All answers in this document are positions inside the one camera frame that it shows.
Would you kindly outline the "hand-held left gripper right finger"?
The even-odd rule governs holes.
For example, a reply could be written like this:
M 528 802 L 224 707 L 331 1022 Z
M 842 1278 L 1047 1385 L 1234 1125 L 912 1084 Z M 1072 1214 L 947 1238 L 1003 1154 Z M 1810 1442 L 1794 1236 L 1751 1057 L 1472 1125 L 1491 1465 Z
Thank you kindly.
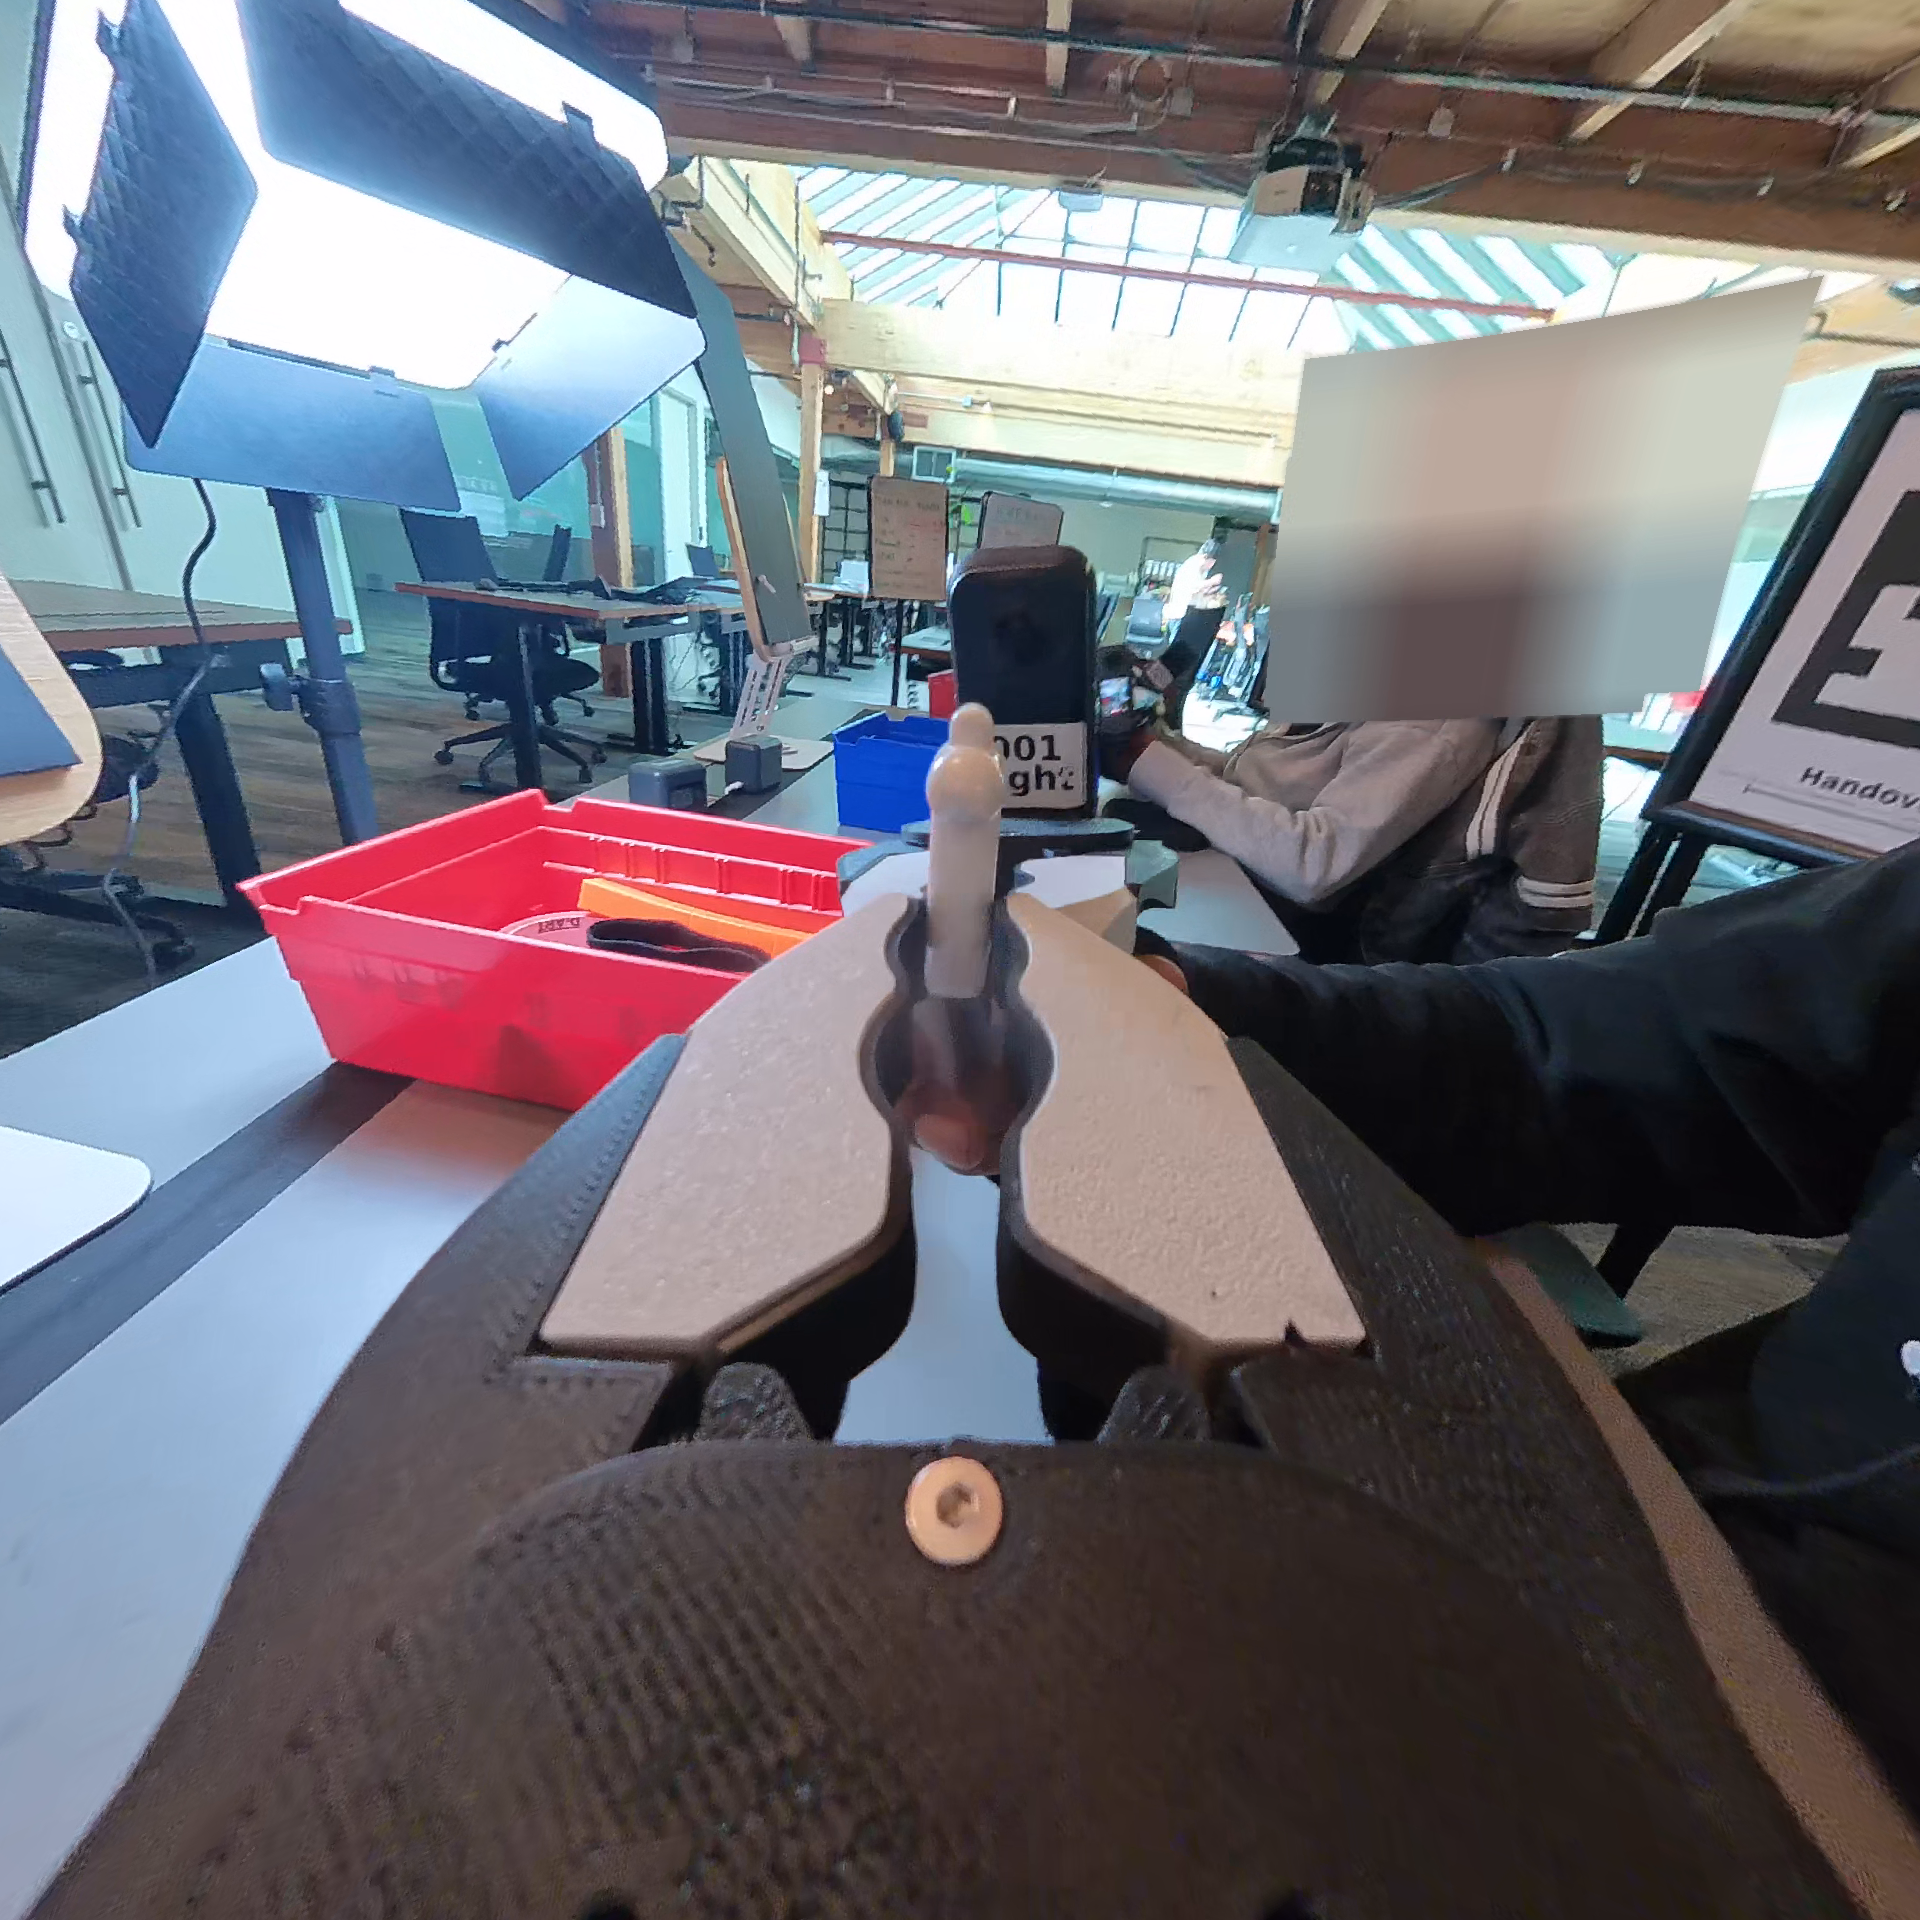
M 1079 1387 L 1359 1354 L 1360 1309 L 1216 1024 L 1057 907 L 1017 896 L 1011 932 L 1026 1104 L 996 1283 L 1016 1340 Z

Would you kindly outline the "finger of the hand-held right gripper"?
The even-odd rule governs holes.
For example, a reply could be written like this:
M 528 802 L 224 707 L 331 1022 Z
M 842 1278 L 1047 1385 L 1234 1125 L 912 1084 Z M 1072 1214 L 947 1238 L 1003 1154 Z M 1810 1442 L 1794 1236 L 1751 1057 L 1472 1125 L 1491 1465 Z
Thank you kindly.
M 1026 881 L 996 901 L 996 946 L 1016 939 L 1016 907 L 1036 905 L 1096 934 L 1117 954 L 1137 952 L 1137 894 L 1122 882 Z

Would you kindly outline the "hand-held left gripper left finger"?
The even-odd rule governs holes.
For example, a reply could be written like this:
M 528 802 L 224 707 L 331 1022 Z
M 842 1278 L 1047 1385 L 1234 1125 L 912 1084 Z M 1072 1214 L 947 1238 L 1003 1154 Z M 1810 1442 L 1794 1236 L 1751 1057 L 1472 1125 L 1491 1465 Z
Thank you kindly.
M 916 907 L 874 899 L 695 1022 L 545 1314 L 547 1349 L 712 1365 L 896 1248 L 911 1178 L 876 1044 Z

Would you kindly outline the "white tag with wire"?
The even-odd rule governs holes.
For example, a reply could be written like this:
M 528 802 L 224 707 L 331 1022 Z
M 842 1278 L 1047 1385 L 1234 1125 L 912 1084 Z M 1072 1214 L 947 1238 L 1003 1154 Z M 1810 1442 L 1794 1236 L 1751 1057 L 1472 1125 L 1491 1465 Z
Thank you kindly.
M 1002 796 L 993 716 L 960 707 L 928 772 L 924 995 L 911 1027 L 907 1132 L 928 1109 L 962 1109 L 1005 1133 L 1019 1109 L 1011 1022 L 993 995 Z

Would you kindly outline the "person's right forearm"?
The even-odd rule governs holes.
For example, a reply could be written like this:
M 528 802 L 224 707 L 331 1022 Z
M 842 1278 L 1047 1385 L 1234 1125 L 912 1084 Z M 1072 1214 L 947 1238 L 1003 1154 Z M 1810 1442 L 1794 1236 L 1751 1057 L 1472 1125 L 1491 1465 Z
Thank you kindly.
M 1851 1227 L 1915 1149 L 1919 850 L 1482 964 L 1317 966 L 1143 938 L 1466 1234 Z

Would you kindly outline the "blue plastic bin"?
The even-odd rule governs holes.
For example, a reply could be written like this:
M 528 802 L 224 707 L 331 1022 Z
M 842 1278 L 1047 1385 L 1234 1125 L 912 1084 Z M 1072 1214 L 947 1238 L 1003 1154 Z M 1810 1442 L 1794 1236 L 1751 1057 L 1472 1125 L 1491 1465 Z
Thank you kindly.
M 928 817 L 925 781 L 948 740 L 948 721 L 867 714 L 833 731 L 837 822 L 889 834 Z

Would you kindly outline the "orange plastic strip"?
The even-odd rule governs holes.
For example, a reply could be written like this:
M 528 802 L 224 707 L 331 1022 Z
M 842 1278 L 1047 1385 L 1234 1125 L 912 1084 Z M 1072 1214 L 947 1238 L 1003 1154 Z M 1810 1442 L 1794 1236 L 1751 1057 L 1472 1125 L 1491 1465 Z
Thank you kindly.
M 839 918 L 837 909 L 700 896 L 611 876 L 586 876 L 579 907 L 601 922 L 674 924 L 708 945 L 745 946 L 764 956 L 781 956 Z

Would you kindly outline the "black board with wooden back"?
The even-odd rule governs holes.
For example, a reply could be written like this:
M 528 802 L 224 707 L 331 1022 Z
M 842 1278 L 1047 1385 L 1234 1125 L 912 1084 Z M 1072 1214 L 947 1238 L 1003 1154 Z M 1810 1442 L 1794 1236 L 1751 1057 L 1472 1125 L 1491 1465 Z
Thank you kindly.
M 695 366 L 722 443 L 725 477 L 717 489 L 751 645 L 727 739 L 770 737 L 788 670 L 818 637 L 803 586 L 800 544 L 733 306 L 677 237 L 668 245 L 680 258 L 705 332 Z

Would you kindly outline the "red ceiling pipe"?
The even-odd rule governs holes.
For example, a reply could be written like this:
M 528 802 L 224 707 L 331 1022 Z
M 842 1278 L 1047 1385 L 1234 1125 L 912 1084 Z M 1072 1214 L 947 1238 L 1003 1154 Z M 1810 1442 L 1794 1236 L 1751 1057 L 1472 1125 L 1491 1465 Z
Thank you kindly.
M 1207 286 L 1213 290 L 1226 293 L 1272 293 L 1284 298 L 1323 298 L 1330 302 L 1345 304 L 1372 304 L 1372 306 L 1399 306 L 1419 313 L 1459 313 L 1463 318 L 1482 318 L 1482 320 L 1531 320 L 1531 323 L 1553 323 L 1559 318 L 1557 306 L 1540 306 L 1540 304 L 1525 304 L 1525 302 L 1480 302 L 1466 296 L 1412 296 L 1405 289 L 1391 286 L 1383 290 L 1359 289 L 1346 281 L 1279 281 L 1279 278 L 1261 278 L 1255 272 L 1249 274 L 1227 274 L 1227 272 L 1201 272 L 1196 267 L 1185 270 L 1164 270 L 1145 266 L 1139 258 L 1125 261 L 1098 261 L 1088 256 L 1047 256 L 1047 254 L 1032 254 L 1011 248 L 967 248 L 967 245 L 948 245 L 936 243 L 925 237 L 903 235 L 903 234 L 865 234 L 865 230 L 843 230 L 843 229 L 828 229 L 823 230 L 823 243 L 837 250 L 867 250 L 867 252 L 899 252 L 905 256 L 930 256 L 940 261 L 962 261 L 967 266 L 994 266 L 994 267 L 1026 267 L 1037 272 L 1079 272 L 1079 274 L 1096 274 L 1107 278 L 1140 278 L 1140 281 L 1156 281 L 1156 284 L 1175 284 L 1175 286 Z

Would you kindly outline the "wooden office desk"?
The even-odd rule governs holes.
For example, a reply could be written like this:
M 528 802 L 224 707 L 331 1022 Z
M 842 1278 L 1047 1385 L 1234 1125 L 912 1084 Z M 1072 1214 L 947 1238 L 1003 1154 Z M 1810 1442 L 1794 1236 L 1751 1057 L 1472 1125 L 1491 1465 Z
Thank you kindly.
M 703 619 L 715 618 L 743 630 L 745 616 L 737 590 L 720 582 L 689 582 L 671 592 L 671 600 L 635 596 L 633 592 L 593 592 L 556 582 L 399 582 L 395 592 L 431 602 L 450 602 L 480 609 L 511 609 L 523 616 L 554 619 L 570 628 L 594 628 L 601 645 L 619 645 L 629 652 L 632 667 L 632 731 L 625 744 L 641 757 L 668 757 L 685 747 L 668 709 L 668 658 L 671 633 L 695 633 Z
M 328 749 L 357 745 L 362 710 L 345 664 L 287 666 L 287 643 L 299 636 L 296 613 L 200 604 L 193 621 L 184 602 L 156 592 L 124 592 L 71 582 L 15 582 L 27 619 L 68 666 L 106 652 L 156 652 L 156 664 L 83 670 L 83 716 L 181 698 L 176 737 L 195 794 L 211 866 L 229 912 L 252 922 L 243 886 L 258 876 L 249 810 L 213 698 L 266 691 L 276 707 L 296 704 Z

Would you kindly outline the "ceiling projector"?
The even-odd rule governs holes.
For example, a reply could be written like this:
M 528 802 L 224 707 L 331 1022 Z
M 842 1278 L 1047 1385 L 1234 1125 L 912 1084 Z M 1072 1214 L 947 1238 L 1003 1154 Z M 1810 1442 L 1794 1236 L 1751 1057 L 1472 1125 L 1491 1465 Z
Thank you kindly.
M 1362 146 L 1289 134 L 1269 146 L 1239 208 L 1227 261 L 1258 272 L 1321 276 L 1353 250 L 1377 208 Z

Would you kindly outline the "black office chair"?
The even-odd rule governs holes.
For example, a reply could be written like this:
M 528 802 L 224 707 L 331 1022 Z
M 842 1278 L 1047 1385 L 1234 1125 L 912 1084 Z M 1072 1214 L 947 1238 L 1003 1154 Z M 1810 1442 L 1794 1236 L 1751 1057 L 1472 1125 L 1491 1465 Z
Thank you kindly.
M 499 587 L 490 549 L 468 517 L 400 510 L 400 528 L 416 563 L 420 587 Z M 496 774 L 521 770 L 521 733 L 530 733 L 536 752 L 565 760 L 580 785 L 609 760 L 593 739 L 561 726 L 557 704 L 573 699 L 589 716 L 587 691 L 600 685 L 600 672 L 586 656 L 572 652 L 570 627 L 552 618 L 504 609 L 495 596 L 457 600 L 431 592 L 427 605 L 427 675 L 443 692 L 459 692 L 468 717 L 480 704 L 499 704 L 507 721 L 465 737 L 448 739 L 434 754 L 436 766 L 450 766 L 457 749 L 488 747 L 465 794 L 499 798 L 507 787 Z

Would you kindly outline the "black board on white stand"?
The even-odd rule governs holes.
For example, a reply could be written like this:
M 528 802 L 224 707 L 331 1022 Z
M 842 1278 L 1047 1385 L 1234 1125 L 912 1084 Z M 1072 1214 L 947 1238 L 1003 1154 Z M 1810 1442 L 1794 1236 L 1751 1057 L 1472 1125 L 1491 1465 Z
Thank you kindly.
M 71 821 L 103 770 L 100 731 L 77 685 L 3 581 L 3 843 Z M 152 1192 L 144 1162 L 3 1130 L 3 1284 L 12 1288 L 129 1217 Z

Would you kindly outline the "black light stand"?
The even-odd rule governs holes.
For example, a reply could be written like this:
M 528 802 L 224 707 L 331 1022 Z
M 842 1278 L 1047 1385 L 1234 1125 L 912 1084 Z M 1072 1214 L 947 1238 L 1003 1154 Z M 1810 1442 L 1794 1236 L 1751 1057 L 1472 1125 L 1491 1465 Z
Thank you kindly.
M 321 502 L 306 492 L 284 486 L 271 486 L 267 501 L 276 522 L 304 648 L 296 707 L 321 744 L 328 792 L 343 843 L 357 846 L 376 840 L 379 827 L 362 710 L 331 605 L 321 541 Z

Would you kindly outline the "framed marker sign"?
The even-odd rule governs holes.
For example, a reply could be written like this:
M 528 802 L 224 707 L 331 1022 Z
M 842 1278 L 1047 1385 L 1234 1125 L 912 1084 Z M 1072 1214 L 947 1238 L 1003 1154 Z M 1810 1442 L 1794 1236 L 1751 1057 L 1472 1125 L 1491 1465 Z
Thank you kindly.
M 1919 371 L 1874 372 L 1641 810 L 1596 942 L 1715 848 L 1797 872 L 1919 834 Z

